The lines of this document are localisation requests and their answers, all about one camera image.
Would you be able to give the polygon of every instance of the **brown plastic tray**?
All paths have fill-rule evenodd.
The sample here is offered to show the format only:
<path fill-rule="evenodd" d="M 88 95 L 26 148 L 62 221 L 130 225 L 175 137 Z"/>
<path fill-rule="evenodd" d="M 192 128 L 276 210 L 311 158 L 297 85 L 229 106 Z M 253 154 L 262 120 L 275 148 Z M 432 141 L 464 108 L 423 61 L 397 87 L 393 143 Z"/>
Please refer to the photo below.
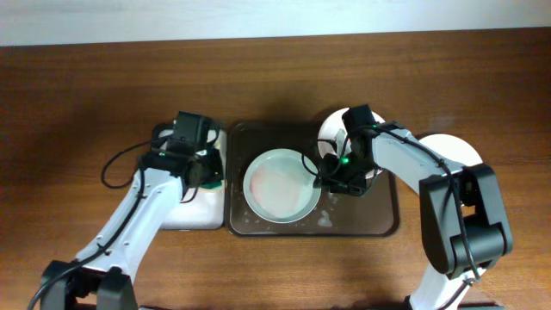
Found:
<path fill-rule="evenodd" d="M 394 175 L 382 172 L 362 198 L 322 192 L 316 208 L 302 220 L 276 224 L 256 215 L 243 195 L 243 178 L 260 154 L 288 148 L 304 152 L 315 164 L 312 145 L 319 124 L 241 122 L 229 132 L 226 168 L 226 227 L 243 237 L 350 236 L 387 237 L 398 230 L 399 204 Z"/>

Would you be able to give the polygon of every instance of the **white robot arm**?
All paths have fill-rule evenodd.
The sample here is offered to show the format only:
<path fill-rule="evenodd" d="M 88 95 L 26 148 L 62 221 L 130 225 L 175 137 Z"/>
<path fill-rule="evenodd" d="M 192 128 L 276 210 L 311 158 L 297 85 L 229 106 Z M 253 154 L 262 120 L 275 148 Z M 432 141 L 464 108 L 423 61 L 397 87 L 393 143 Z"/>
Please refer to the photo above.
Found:
<path fill-rule="evenodd" d="M 473 281 L 512 251 L 497 179 L 486 164 L 467 167 L 420 144 L 398 123 L 378 124 L 368 105 L 343 114 L 348 132 L 340 156 L 326 154 L 316 185 L 361 195 L 365 177 L 386 169 L 420 197 L 423 246 L 430 264 L 405 309 L 456 309 Z M 344 156 L 350 139 L 351 153 Z M 461 207 L 474 206 L 463 219 Z"/>
<path fill-rule="evenodd" d="M 153 241 L 166 216 L 179 205 L 183 197 L 183 184 L 180 177 L 170 175 L 169 171 L 148 168 L 145 170 L 146 184 L 136 213 L 127 227 L 101 255 L 84 268 L 107 272 L 111 268 L 121 269 L 134 281 L 139 263 Z M 132 186 L 107 224 L 75 257 L 82 261 L 97 251 L 97 245 L 109 240 L 121 226 L 122 221 L 132 208 L 140 188 L 139 171 L 136 171 Z"/>

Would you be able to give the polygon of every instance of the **white wall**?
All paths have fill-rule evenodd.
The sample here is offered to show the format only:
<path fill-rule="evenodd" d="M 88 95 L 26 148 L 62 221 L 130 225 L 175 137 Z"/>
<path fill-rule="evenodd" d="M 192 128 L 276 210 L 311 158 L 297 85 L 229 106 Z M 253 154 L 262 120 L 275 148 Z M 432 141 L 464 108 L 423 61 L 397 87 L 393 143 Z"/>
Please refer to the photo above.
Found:
<path fill-rule="evenodd" d="M 0 0 L 0 45 L 551 26 L 551 0 Z"/>

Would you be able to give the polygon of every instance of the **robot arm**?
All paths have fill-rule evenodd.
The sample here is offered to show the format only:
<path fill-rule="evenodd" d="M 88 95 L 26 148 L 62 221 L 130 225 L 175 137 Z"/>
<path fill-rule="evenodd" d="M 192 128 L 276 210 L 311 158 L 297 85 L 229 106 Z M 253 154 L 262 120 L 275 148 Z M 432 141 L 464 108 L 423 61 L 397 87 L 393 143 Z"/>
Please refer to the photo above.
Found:
<path fill-rule="evenodd" d="M 136 277 L 139 263 L 149 244 L 163 224 L 164 218 L 181 201 L 185 189 L 180 177 L 170 175 L 169 171 L 148 168 L 145 170 L 145 188 L 136 213 L 116 241 L 101 255 L 84 268 L 107 272 L 111 268 L 121 269 L 121 273 Z M 121 226 L 122 221 L 132 208 L 140 187 L 139 171 L 136 171 L 132 186 L 108 223 L 75 257 L 78 261 L 90 257 L 97 251 L 98 244 L 104 244 Z"/>
<path fill-rule="evenodd" d="M 443 308 L 456 308 L 467 292 L 465 283 L 474 278 L 468 249 L 477 274 L 512 251 L 511 229 L 493 170 L 486 164 L 467 167 L 428 150 L 398 123 L 377 124 L 367 105 L 349 109 L 343 122 L 351 141 L 348 164 L 342 164 L 335 155 L 325 155 L 320 178 L 323 173 L 335 173 L 332 181 L 317 183 L 346 193 L 353 190 L 346 184 L 365 188 L 365 178 L 359 183 L 355 176 L 383 168 L 411 187 L 420 198 L 423 247 L 430 265 L 407 303 L 411 309 L 437 309 L 444 304 Z M 465 219 L 461 211 L 457 212 L 450 178 L 462 204 L 474 206 L 475 213 Z M 461 235 L 460 220 L 464 221 L 466 236 Z"/>
<path fill-rule="evenodd" d="M 138 309 L 132 283 L 164 219 L 182 202 L 188 188 L 196 190 L 223 177 L 220 155 L 213 150 L 216 138 L 207 142 L 209 129 L 218 138 L 220 128 L 212 120 L 180 112 L 172 134 L 154 139 L 161 140 L 161 145 L 152 143 L 152 150 L 139 157 L 130 190 L 105 227 L 73 262 L 53 261 L 46 268 L 29 309 L 38 299 L 41 309 L 73 309 L 77 297 L 91 292 L 97 295 L 97 309 Z M 119 153 L 108 165 L 137 146 Z"/>

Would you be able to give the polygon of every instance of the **black bracket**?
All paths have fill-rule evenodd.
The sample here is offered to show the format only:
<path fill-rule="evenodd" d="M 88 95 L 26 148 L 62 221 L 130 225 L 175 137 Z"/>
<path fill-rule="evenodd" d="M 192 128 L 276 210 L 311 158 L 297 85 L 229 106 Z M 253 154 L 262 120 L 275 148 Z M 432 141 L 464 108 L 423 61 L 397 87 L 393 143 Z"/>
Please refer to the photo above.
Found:
<path fill-rule="evenodd" d="M 465 218 L 468 243 L 474 262 L 491 268 L 512 251 L 513 239 L 498 180 L 487 164 L 464 167 L 454 175 L 461 201 L 474 206 L 475 213 Z M 431 176 L 419 181 L 423 247 L 432 266 L 449 279 L 469 270 L 467 252 L 455 203 L 450 198 L 448 179 Z"/>
<path fill-rule="evenodd" d="M 172 130 L 166 140 L 166 150 L 160 149 L 163 140 L 152 143 L 151 151 L 142 158 L 145 167 L 169 171 L 172 176 L 180 177 L 184 193 L 186 188 L 224 179 L 220 152 L 213 147 L 216 139 L 207 142 L 209 130 L 214 130 L 218 138 L 219 124 L 206 116 L 180 111 L 172 124 L 155 126 L 153 138 L 164 130 Z M 195 155 L 198 151 L 205 151 L 201 160 Z"/>
<path fill-rule="evenodd" d="M 41 283 L 68 270 L 73 263 L 52 261 L 42 274 Z M 97 295 L 97 310 L 138 310 L 130 276 L 119 268 L 102 273 L 80 269 L 72 276 L 55 282 L 40 300 L 42 310 L 71 310 L 77 306 L 77 297 L 90 293 Z"/>
<path fill-rule="evenodd" d="M 368 190 L 365 175 L 379 168 L 373 159 L 372 140 L 380 132 L 374 130 L 372 126 L 376 125 L 387 130 L 403 128 L 403 126 L 394 121 L 383 124 L 377 123 L 371 113 L 371 108 L 367 104 L 349 108 L 348 111 L 344 112 L 343 124 L 350 138 L 352 152 L 346 155 L 341 163 L 339 163 L 341 158 L 338 156 L 326 154 L 320 161 L 319 174 L 321 177 L 316 178 L 314 187 L 331 193 L 353 196 L 365 195 Z M 336 145 L 333 145 L 333 149 L 338 152 Z"/>

